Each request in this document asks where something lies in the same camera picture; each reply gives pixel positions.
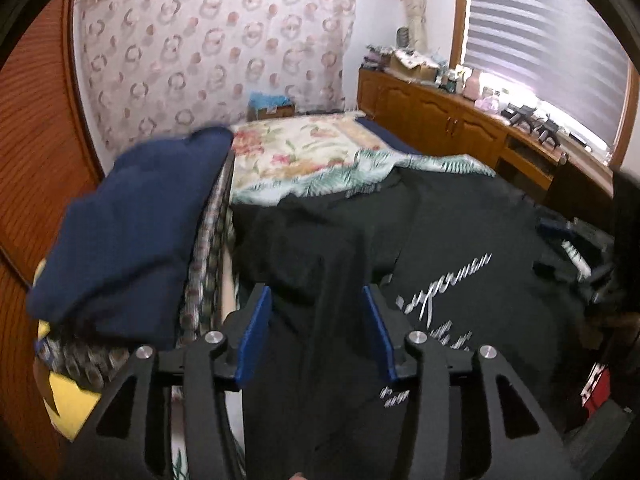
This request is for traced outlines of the black t-shirt white lettering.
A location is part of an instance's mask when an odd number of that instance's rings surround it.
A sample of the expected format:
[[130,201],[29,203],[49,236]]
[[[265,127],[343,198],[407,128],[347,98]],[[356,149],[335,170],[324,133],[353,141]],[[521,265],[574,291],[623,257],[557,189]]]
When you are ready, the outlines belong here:
[[574,264],[537,231],[548,210],[500,178],[396,168],[381,183],[274,206],[236,204],[243,292],[272,292],[269,335],[243,394],[247,473],[393,479],[409,389],[381,378],[360,304],[378,286],[457,353],[491,344],[562,436],[586,421],[593,363]]

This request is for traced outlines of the navy blue folded garment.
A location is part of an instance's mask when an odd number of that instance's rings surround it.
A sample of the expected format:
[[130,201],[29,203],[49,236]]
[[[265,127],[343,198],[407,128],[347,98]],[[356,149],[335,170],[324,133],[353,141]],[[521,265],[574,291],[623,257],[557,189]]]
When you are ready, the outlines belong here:
[[212,127],[121,154],[68,206],[29,315],[82,339],[172,348],[198,224],[231,144],[229,129]]

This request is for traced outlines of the palm leaf print bedsheet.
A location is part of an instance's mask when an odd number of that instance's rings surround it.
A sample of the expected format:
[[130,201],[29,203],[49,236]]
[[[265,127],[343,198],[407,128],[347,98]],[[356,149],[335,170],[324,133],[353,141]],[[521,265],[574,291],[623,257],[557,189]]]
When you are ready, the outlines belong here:
[[332,166],[285,179],[262,179],[231,192],[232,204],[274,206],[286,196],[317,197],[364,191],[382,183],[394,169],[411,169],[434,174],[481,174],[496,176],[495,170],[470,155],[432,157],[404,154],[398,151],[360,150],[346,166]]

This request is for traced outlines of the circle patterned folded cloth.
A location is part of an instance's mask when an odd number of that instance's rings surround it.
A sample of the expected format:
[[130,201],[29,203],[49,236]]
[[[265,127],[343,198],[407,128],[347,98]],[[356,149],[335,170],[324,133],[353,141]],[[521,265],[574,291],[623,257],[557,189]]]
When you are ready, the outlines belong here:
[[[221,326],[224,309],[235,306],[228,251],[233,153],[229,153],[204,208],[193,247],[188,279],[179,304],[176,346],[184,347]],[[36,343],[37,362],[50,372],[99,392],[122,368],[131,344],[96,344],[65,330],[48,330]]]

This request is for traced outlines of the floral quilt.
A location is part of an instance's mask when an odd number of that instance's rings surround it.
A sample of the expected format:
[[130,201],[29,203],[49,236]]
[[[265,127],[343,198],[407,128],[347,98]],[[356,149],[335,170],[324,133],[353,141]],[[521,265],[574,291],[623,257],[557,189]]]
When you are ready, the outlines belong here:
[[354,162],[361,150],[388,145],[358,122],[359,113],[298,115],[231,127],[235,192],[267,180],[290,180]]

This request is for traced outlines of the yellow cloth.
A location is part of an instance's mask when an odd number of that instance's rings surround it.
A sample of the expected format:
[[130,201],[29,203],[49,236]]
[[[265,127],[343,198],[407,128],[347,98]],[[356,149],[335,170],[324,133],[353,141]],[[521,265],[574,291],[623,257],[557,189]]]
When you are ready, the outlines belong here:
[[34,377],[51,424],[62,436],[73,441],[99,400],[99,393],[81,389],[73,379],[50,370],[36,356]]

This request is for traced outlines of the cardboard box blue contents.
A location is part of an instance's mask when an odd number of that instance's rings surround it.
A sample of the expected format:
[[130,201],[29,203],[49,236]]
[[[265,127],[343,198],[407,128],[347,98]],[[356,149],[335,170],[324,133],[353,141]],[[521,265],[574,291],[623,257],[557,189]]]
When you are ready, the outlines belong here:
[[294,102],[284,94],[252,92],[247,104],[247,119],[267,120],[292,117],[295,115]]

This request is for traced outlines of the red box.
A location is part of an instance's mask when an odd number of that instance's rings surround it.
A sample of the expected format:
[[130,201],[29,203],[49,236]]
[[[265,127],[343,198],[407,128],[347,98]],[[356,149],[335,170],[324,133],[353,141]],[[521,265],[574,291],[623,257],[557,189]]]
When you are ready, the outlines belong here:
[[588,417],[591,417],[611,395],[611,375],[608,368],[596,363],[590,370],[588,379],[582,392],[580,400],[582,407],[587,411]]

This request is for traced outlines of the wooden sideboard cabinet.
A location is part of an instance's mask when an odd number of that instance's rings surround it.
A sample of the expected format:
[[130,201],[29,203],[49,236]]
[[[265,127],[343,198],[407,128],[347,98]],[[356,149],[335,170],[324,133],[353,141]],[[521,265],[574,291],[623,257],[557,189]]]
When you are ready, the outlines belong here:
[[540,144],[520,127],[485,114],[471,102],[391,74],[362,68],[357,104],[376,124],[422,154],[468,154],[544,202],[587,203],[613,196],[608,170],[563,140]]

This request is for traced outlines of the pink bottle on cabinet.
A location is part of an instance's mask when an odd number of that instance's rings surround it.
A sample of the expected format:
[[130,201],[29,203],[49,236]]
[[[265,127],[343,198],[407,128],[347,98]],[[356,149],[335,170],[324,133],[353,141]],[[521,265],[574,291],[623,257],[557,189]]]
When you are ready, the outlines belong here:
[[475,102],[482,96],[482,88],[480,88],[481,73],[477,68],[473,68],[471,75],[466,78],[462,93],[465,99]]

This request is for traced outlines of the wooden louvered closet door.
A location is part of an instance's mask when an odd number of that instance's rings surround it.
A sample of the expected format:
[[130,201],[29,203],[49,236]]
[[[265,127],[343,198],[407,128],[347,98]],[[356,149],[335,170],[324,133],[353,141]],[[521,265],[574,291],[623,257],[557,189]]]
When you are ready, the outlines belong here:
[[102,171],[74,81],[73,0],[51,0],[1,70],[1,475],[53,479],[66,445],[32,366],[37,323],[26,296],[70,201]]

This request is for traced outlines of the open cardboard box on cabinet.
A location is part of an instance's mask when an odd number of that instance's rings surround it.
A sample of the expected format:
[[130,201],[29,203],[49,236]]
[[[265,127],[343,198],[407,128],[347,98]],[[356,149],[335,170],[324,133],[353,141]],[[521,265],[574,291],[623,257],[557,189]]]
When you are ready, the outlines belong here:
[[439,65],[427,55],[397,49],[390,57],[390,69],[404,77],[434,82],[439,72]]

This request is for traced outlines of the circle patterned curtain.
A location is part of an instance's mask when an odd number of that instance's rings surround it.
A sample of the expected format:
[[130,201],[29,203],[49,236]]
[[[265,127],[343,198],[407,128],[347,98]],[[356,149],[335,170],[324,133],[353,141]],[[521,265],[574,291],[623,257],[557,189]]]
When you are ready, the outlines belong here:
[[255,93],[344,105],[356,0],[75,0],[80,76],[110,156],[242,122]]

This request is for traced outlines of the striped window blind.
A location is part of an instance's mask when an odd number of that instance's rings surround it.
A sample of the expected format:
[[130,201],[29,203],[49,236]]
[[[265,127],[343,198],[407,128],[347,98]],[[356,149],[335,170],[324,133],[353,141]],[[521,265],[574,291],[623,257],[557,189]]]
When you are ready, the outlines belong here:
[[468,0],[463,61],[524,84],[564,128],[612,150],[628,55],[587,0]]

